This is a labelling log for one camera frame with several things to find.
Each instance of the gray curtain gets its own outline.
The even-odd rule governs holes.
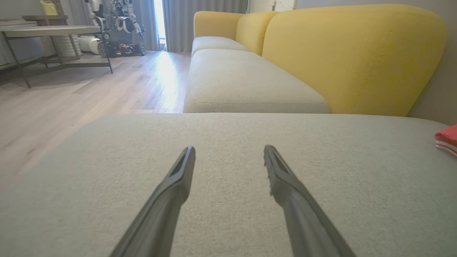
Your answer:
[[[146,50],[160,51],[159,30],[155,19],[154,0],[133,0],[133,12],[144,28]]]
[[[167,51],[190,52],[198,11],[246,13],[248,0],[163,0]]]

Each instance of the beige upholstery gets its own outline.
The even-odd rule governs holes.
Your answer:
[[[328,113],[310,86],[248,51],[204,49],[191,61],[184,112]]]
[[[192,43],[192,56],[202,49],[230,49],[249,51],[244,45],[226,37],[197,37]]]
[[[128,114],[84,127],[0,193],[8,257],[107,257],[181,150],[197,160],[174,257],[290,257],[263,147],[276,146],[357,256],[457,256],[446,125],[272,113]]]

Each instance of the sofa backrest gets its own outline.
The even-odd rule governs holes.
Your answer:
[[[431,11],[336,6],[275,15],[262,56],[317,90],[331,113],[406,116],[445,45],[445,23]]]
[[[247,47],[249,51],[262,55],[266,28],[277,13],[277,11],[255,12],[241,16],[236,28],[236,41]]]
[[[235,40],[238,20],[244,15],[221,11],[198,11],[194,15],[194,38],[213,36]]]

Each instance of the red cloth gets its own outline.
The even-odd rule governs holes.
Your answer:
[[[457,124],[435,134],[436,146],[457,156]]]

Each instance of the yellow sofa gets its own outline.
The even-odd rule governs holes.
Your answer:
[[[202,11],[194,33],[185,112],[406,116],[446,45],[444,21],[409,5]]]

